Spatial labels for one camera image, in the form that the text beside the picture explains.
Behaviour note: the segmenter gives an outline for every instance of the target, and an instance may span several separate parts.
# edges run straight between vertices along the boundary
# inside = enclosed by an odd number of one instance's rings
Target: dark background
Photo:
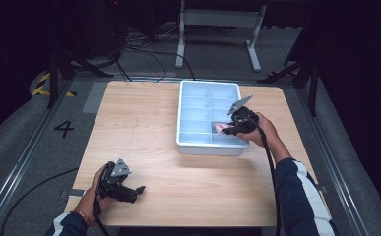
[[[144,1],[129,2],[135,4],[131,9],[139,8],[140,2]],[[0,1],[0,124],[31,98],[30,84],[48,67],[50,51],[55,46],[70,49],[84,58],[107,54],[118,46],[112,34],[113,16],[104,2],[97,5],[93,5],[93,1],[58,3],[59,8],[54,1],[40,4]],[[132,25],[148,30],[148,34],[152,25],[176,19],[178,14],[175,3],[170,4],[168,0],[153,3],[153,8],[147,6],[152,17],[142,22],[130,19]],[[302,25],[307,15],[289,8],[280,9],[285,14],[278,14],[277,7],[269,10],[265,26]],[[61,11],[70,17],[62,19]],[[381,196],[381,3],[344,1],[327,23],[296,44],[301,49],[297,56],[306,55],[308,45],[316,43],[314,40],[322,40],[315,37],[316,33],[325,35],[325,50],[319,55],[318,63],[320,78]],[[73,40],[67,25],[80,41]]]

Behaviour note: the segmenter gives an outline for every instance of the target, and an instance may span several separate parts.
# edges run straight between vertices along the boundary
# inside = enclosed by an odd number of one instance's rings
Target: sleeve
[[[54,219],[45,236],[87,235],[87,229],[87,224],[78,214],[62,213]]]
[[[283,228],[291,235],[339,235],[306,167],[293,158],[276,166],[276,192]]]

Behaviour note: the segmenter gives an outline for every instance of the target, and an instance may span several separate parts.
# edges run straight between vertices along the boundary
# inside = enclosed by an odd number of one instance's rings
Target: gray carpet floor
[[[300,136],[306,147],[318,182],[325,187],[324,197],[341,235],[357,235],[352,222],[346,214],[348,206],[340,200],[337,187],[331,178],[324,158],[325,153],[317,141],[312,122],[319,124],[335,160],[347,183],[355,206],[364,222],[367,235],[381,235],[381,202],[370,178],[362,168],[349,137],[344,130],[325,87],[319,83],[317,95],[317,117],[310,118],[302,99],[308,88],[294,88],[291,77],[283,78],[273,85],[259,85],[258,79],[267,78],[272,71],[281,70],[283,62],[301,29],[261,29],[256,51],[262,71],[252,70],[244,41],[250,38],[247,29],[189,29],[186,33],[187,59],[194,77],[201,80],[232,81],[241,85],[275,86],[281,88],[286,96],[289,108],[296,122]],[[148,47],[141,48],[153,52],[176,53],[177,32]],[[140,41],[131,40],[138,45]],[[93,64],[105,61],[105,58],[90,60]],[[170,54],[148,54],[124,49],[119,64],[133,81],[151,81],[165,77],[160,83],[179,81],[192,77],[189,66],[176,69],[175,56]],[[30,188],[39,182],[80,165],[84,150],[93,128],[105,86],[111,80],[126,80],[116,64],[102,68],[115,75],[112,79],[98,78],[88,71],[78,72],[73,82],[68,84],[69,91],[77,93],[74,97],[64,96],[49,116],[42,136],[32,151],[28,168],[19,179],[16,189],[11,192],[9,202],[0,212],[0,230],[11,206]],[[32,90],[41,75],[32,82]],[[34,95],[32,99],[17,110],[0,126],[0,190],[6,177],[18,163],[19,158],[30,142],[46,109],[48,96]],[[63,132],[55,127],[71,122],[73,131],[63,138]],[[4,235],[42,235],[52,219],[63,212],[66,199],[63,191],[71,189],[76,172],[51,180],[28,194],[9,216]],[[116,235],[119,229],[110,228]],[[265,228],[263,235],[274,235],[273,227]],[[96,226],[90,235],[101,235]]]

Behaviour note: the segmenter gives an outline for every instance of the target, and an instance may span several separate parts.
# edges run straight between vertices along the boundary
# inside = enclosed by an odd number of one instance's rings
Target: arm
[[[257,115],[276,163],[275,189],[286,235],[339,235],[305,166],[291,157],[273,123],[261,113]],[[237,137],[264,146],[258,130]]]
[[[86,190],[76,208],[70,213],[62,213],[56,217],[53,224],[46,231],[45,235],[86,235],[89,226],[95,222],[93,217],[93,201],[95,189],[99,181],[100,174],[104,166],[95,174],[92,186]],[[101,211],[104,211],[112,202],[113,198],[106,197],[98,199]]]

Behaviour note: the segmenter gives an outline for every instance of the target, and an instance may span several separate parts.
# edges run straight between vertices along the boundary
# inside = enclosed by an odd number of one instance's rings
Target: white metal stand
[[[227,26],[227,27],[245,27],[253,28],[251,40],[246,40],[249,57],[255,72],[261,71],[261,66],[255,52],[255,43],[258,33],[263,23],[267,6],[262,6],[260,12],[234,12],[234,11],[216,11],[216,10],[198,10],[186,9],[185,0],[181,0],[180,9],[180,38],[178,39],[177,58],[175,67],[183,67],[184,56],[184,27],[186,25],[201,26]]]

